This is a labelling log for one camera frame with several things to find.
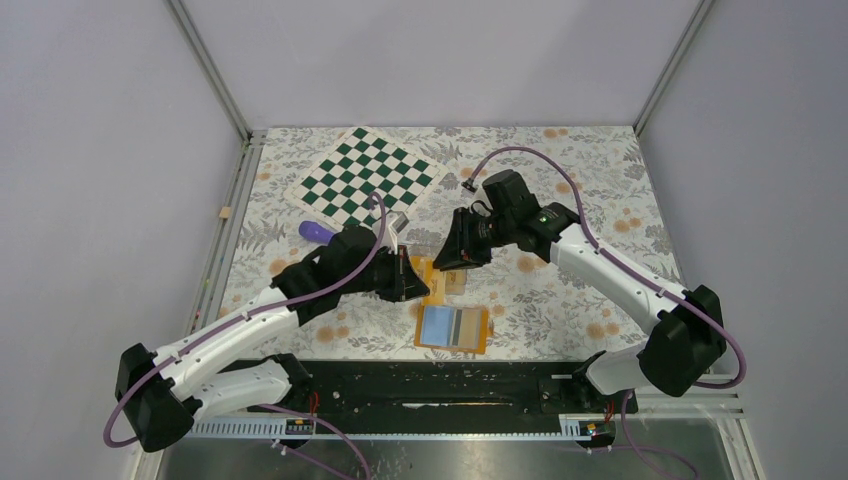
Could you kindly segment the clear plastic card box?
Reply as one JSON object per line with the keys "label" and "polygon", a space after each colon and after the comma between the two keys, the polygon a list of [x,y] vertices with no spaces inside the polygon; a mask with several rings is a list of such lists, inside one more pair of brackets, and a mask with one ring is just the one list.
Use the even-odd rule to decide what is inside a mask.
{"label": "clear plastic card box", "polygon": [[[437,254],[439,253],[440,248],[433,245],[410,245],[407,247],[408,253],[410,257],[412,256],[424,256],[432,258],[433,261]],[[445,273],[446,277],[446,287],[445,287],[445,296],[446,295],[464,295],[466,291],[466,283],[467,283],[467,274],[464,270],[448,270],[442,271]]]}

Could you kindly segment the orange card holder wallet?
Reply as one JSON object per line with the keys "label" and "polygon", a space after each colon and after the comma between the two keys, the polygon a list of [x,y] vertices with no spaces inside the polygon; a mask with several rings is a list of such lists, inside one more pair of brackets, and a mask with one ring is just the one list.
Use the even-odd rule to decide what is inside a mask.
{"label": "orange card holder wallet", "polygon": [[[458,345],[458,327],[463,309],[483,311],[483,320],[477,348],[463,348]],[[451,305],[422,305],[419,307],[414,345],[421,348],[446,350],[451,352],[484,354],[490,335],[489,311],[483,307],[464,307]]]}

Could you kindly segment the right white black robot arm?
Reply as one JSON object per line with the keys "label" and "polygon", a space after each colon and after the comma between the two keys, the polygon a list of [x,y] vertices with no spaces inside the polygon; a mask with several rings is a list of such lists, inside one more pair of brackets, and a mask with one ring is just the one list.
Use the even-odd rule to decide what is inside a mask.
{"label": "right white black robot arm", "polygon": [[[616,352],[602,351],[577,370],[575,402],[597,412],[614,393],[653,386],[683,396],[726,351],[716,331],[717,295],[655,277],[590,240],[580,216],[564,205],[539,203],[520,174],[505,170],[483,184],[483,210],[454,210],[449,233],[434,261],[439,270],[475,269],[499,247],[515,245],[562,271],[576,274],[628,314],[647,334],[645,342]],[[714,325],[703,320],[712,316]]]}

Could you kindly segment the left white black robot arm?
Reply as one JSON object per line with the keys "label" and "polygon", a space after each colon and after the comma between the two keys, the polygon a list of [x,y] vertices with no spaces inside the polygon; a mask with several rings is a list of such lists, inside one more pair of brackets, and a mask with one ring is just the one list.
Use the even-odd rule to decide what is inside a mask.
{"label": "left white black robot arm", "polygon": [[[112,448],[137,443],[148,453],[157,452],[199,421],[229,411],[272,403],[288,411],[301,409],[311,387],[292,356],[238,370],[231,366],[269,337],[294,332],[334,310],[342,296],[359,293],[399,303],[430,290],[405,246],[386,246],[368,228],[346,227],[285,267],[236,311],[153,351],[141,343],[126,349],[116,379],[118,405],[104,429],[104,442]],[[118,415],[125,416],[134,433],[127,442],[111,436]]]}

